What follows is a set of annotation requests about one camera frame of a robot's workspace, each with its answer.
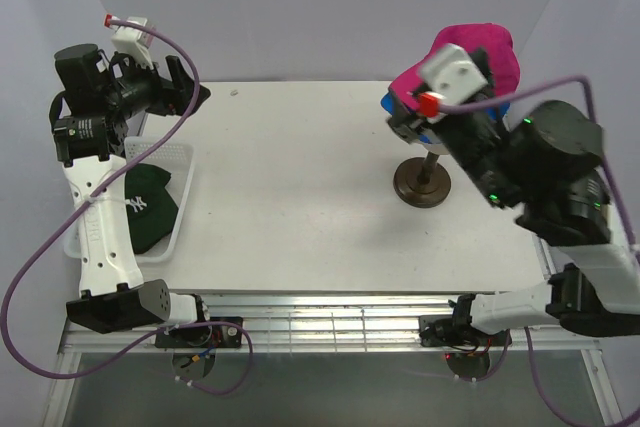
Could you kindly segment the blue baseball cap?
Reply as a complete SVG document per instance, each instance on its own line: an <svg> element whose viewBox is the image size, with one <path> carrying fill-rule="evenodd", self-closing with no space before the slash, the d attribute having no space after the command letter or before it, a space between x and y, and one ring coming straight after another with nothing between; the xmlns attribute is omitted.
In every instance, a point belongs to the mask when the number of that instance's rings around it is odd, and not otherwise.
<svg viewBox="0 0 640 427"><path fill-rule="evenodd" d="M405 120L415 120L414 110L407 107L405 103L399 100L393 92L387 92L382 97L380 105L388 114L387 124L389 128L399 139L404 141L404 138L408 135L424 135L429 137L433 141L438 139L441 142L441 140L429 129L418 129L417 131L415 131L411 130L409 127L403 124ZM494 107L487 110L487 114L493 122L496 132L501 138L506 136L507 128L505 125L505 116L508 113L510 107L511 104L507 102L501 104L499 107Z"/></svg>

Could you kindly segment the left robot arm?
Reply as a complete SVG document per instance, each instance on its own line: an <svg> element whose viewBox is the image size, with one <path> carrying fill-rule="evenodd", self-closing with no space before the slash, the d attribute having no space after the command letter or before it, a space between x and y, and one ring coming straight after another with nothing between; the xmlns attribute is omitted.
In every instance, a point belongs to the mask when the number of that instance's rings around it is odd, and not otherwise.
<svg viewBox="0 0 640 427"><path fill-rule="evenodd" d="M78 212L81 250L79 297L67 302L69 320L98 333L149 325L177 325L190 346L205 344L212 323L199 297L146 281L130 240L125 199L124 139L128 120L146 111L186 117L210 92L186 72L179 57L165 59L170 76L132 55L112 58L95 44L54 55L63 90L49 119L58 161Z"/></svg>

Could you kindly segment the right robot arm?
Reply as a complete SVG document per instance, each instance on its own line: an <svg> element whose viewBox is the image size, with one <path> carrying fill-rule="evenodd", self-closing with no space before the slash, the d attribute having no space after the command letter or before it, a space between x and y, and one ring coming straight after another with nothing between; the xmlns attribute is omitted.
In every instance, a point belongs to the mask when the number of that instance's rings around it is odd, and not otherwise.
<svg viewBox="0 0 640 427"><path fill-rule="evenodd" d="M422 341L476 344L540 325L594 338L637 335L639 257L632 233L612 236L609 213L623 202L594 110L548 100L507 128L504 108L520 94L499 95L496 82L485 49L447 44L391 83L382 99L388 126L428 151L398 167L394 189L415 207L440 203L450 183L438 157L447 153L490 206L520 207L516 224L569 261L526 289L461 295L449 317L422 328Z"/></svg>

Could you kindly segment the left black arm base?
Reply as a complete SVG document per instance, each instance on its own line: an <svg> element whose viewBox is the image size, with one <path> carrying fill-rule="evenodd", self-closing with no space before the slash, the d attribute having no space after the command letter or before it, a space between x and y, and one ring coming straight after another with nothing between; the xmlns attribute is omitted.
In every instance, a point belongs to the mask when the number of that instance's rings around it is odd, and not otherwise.
<svg viewBox="0 0 640 427"><path fill-rule="evenodd" d="M213 322L224 322L224 325L172 329L157 334L154 346L161 349L206 349L238 348L242 345L243 335L239 327L244 326L244 318L211 317Z"/></svg>

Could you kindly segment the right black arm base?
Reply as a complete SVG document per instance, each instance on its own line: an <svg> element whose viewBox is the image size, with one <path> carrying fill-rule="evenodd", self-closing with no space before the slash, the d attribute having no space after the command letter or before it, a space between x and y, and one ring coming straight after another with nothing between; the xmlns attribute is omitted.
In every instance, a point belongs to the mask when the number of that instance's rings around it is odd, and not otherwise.
<svg viewBox="0 0 640 427"><path fill-rule="evenodd" d="M418 318L418 330L423 347L449 347L463 351L477 351L511 344L506 331L486 334L467 324L456 325L451 317L423 315Z"/></svg>

